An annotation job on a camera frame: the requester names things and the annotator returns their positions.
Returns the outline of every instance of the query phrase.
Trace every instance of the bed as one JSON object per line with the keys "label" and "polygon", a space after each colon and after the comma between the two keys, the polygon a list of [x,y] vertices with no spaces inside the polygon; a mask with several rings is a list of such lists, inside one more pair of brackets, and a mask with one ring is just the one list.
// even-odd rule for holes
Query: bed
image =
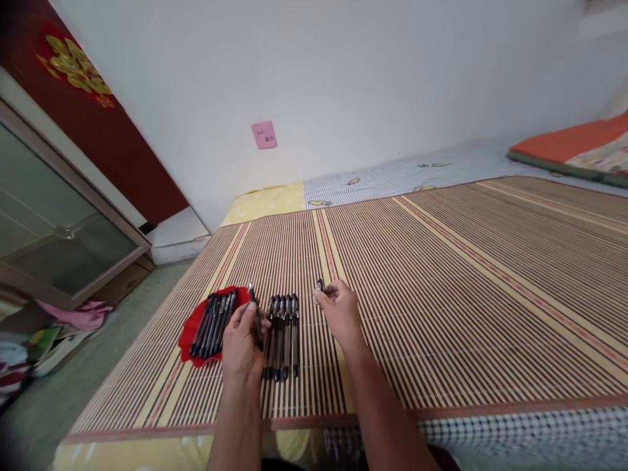
{"label": "bed", "polygon": [[[236,199],[54,468],[204,469],[220,364],[179,361],[183,322],[217,288],[254,281],[262,300],[286,288],[306,300],[318,276],[357,290],[366,339],[430,443],[501,463],[627,462],[628,191],[511,162],[507,149],[450,149]],[[403,297],[378,294],[390,285]],[[310,466],[362,443],[341,351],[302,305],[306,374],[293,389],[265,383],[262,414],[264,454]]]}

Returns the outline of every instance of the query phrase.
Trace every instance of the pink cloth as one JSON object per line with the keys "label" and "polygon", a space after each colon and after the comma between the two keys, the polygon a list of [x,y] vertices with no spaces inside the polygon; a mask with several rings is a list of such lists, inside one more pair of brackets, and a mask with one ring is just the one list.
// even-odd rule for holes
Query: pink cloth
{"label": "pink cloth", "polygon": [[48,314],[81,330],[95,330],[99,328],[103,324],[105,314],[113,310],[113,306],[101,301],[85,301],[76,311],[64,311],[43,301],[36,301]]}

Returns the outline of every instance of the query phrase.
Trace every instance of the striped mat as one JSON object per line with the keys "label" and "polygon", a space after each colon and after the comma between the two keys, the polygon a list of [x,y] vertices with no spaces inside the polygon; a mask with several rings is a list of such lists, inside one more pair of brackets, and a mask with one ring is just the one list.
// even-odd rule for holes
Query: striped mat
{"label": "striped mat", "polygon": [[179,360],[187,316],[253,281],[301,302],[302,374],[262,384],[275,430],[356,421],[342,352],[311,289],[342,278],[364,334],[418,419],[628,404],[628,205],[526,177],[221,228],[66,442],[213,430],[220,363]]}

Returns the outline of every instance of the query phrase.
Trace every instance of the forearm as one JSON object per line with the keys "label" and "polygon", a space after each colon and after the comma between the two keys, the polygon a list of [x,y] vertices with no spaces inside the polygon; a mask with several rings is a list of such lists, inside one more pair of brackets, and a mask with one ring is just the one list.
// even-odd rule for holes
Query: forearm
{"label": "forearm", "polygon": [[343,352],[369,469],[437,470],[415,422],[399,403],[366,343]]}
{"label": "forearm", "polygon": [[226,384],[218,408],[217,423],[207,469],[261,469],[262,415],[259,384]]}

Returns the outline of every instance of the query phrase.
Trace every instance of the green book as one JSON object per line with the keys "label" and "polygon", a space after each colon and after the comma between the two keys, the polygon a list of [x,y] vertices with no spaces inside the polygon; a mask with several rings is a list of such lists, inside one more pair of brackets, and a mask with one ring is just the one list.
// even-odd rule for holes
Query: green book
{"label": "green book", "polygon": [[28,361],[37,362],[41,357],[46,355],[52,348],[61,327],[50,327],[38,330],[26,342],[28,350]]}

